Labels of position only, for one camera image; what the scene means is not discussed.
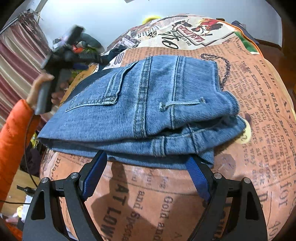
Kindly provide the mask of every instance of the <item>metal screw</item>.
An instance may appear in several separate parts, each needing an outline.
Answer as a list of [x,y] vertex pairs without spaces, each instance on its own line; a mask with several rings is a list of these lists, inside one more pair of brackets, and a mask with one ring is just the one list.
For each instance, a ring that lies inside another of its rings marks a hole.
[[44,178],[41,179],[41,182],[46,183],[46,182],[48,182],[48,180],[49,180],[48,177],[44,177]]
[[245,183],[251,183],[251,180],[250,180],[249,178],[245,177],[245,178],[244,178],[244,182],[245,182]]
[[72,179],[78,177],[78,172],[73,172],[73,173],[71,173],[70,177],[71,177]]
[[221,179],[222,175],[220,173],[216,172],[216,173],[214,173],[214,178]]

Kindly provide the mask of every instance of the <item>curtain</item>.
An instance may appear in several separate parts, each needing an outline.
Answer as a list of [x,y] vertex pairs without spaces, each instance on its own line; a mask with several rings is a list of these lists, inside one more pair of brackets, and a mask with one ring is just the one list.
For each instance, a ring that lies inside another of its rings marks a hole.
[[[0,35],[0,129],[12,107],[26,99],[50,49],[33,14],[22,13]],[[43,123],[51,114],[43,115]]]

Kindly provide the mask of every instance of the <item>jeans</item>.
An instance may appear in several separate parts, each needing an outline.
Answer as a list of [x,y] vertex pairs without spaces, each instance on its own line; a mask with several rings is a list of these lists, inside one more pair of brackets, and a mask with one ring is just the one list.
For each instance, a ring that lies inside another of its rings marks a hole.
[[105,150],[128,164],[186,169],[182,155],[213,164],[213,148],[245,128],[237,100],[220,90],[216,62],[153,56],[104,71],[76,86],[41,130],[44,145],[87,157]]

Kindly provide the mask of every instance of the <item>black cable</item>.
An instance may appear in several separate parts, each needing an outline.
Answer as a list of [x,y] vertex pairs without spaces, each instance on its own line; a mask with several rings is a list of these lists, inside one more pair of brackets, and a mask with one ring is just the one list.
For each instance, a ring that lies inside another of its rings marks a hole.
[[3,201],[3,200],[0,200],[0,202],[9,203],[9,204],[20,204],[20,205],[27,204],[27,205],[30,205],[30,203],[23,203],[23,202],[8,202],[8,201]]
[[36,187],[38,187],[37,183],[35,182],[35,180],[33,179],[32,175],[31,175],[31,173],[30,173],[30,171],[29,171],[29,168],[28,168],[28,162],[27,162],[27,157],[26,157],[27,135],[28,135],[29,128],[30,128],[30,125],[31,125],[31,123],[32,123],[33,117],[34,117],[34,114],[31,116],[31,119],[30,119],[30,121],[29,121],[29,124],[28,124],[28,126],[27,126],[27,130],[26,130],[26,135],[25,135],[25,145],[24,145],[24,146],[25,146],[24,158],[25,158],[25,164],[26,164],[27,172],[28,172],[28,174],[29,174],[29,176],[30,176],[32,182],[35,184]]

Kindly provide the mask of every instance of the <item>back pocket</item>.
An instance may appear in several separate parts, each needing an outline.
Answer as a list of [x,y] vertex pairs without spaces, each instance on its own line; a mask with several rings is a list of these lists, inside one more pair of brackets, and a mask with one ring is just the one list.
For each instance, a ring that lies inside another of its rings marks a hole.
[[120,95],[124,74],[137,63],[138,61],[125,66],[115,74],[111,72],[97,79],[72,99],[65,112],[82,106],[116,104]]

